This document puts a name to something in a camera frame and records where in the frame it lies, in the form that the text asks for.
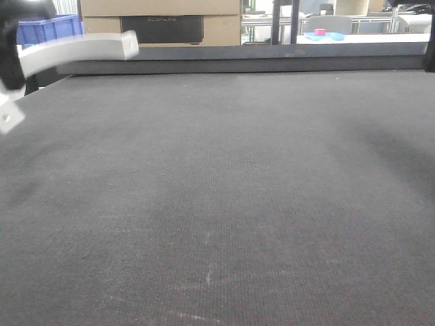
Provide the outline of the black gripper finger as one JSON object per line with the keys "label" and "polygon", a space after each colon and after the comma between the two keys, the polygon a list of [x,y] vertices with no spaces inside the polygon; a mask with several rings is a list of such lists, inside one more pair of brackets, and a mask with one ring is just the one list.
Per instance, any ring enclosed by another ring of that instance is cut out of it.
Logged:
{"label": "black gripper finger", "polygon": [[7,90],[19,90],[26,82],[16,47],[19,22],[55,15],[52,1],[1,1],[1,81]]}
{"label": "black gripper finger", "polygon": [[430,38],[423,59],[423,69],[425,72],[434,72],[434,25],[431,25]]}

